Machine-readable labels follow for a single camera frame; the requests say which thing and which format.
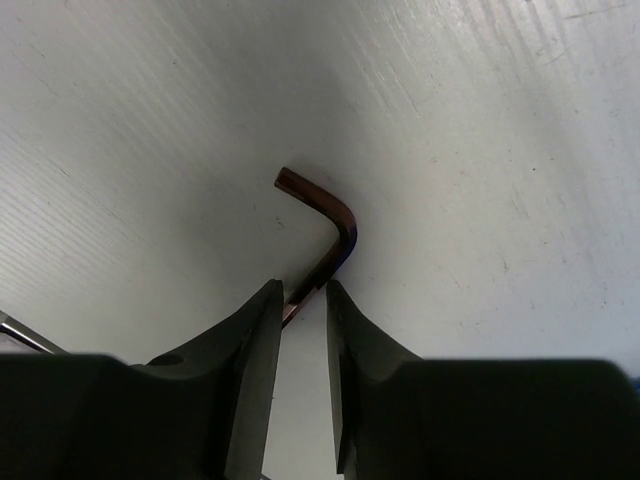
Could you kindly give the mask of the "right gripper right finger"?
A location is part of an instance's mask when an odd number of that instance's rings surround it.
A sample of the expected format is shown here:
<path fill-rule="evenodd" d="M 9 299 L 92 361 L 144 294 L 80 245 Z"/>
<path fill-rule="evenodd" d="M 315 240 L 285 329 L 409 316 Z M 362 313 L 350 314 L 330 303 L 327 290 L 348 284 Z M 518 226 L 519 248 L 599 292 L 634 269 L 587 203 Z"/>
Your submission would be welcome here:
<path fill-rule="evenodd" d="M 326 289 L 336 469 L 347 479 L 635 479 L 639 395 L 594 359 L 423 359 Z"/>

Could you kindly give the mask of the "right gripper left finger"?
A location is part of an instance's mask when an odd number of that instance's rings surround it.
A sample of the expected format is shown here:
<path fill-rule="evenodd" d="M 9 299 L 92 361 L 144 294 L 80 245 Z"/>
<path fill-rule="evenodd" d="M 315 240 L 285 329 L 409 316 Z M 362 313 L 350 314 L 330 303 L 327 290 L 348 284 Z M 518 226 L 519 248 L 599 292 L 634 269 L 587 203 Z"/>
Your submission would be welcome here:
<path fill-rule="evenodd" d="M 283 286 L 144 365 L 105 355 L 1 358 L 5 479 L 256 479 Z"/>

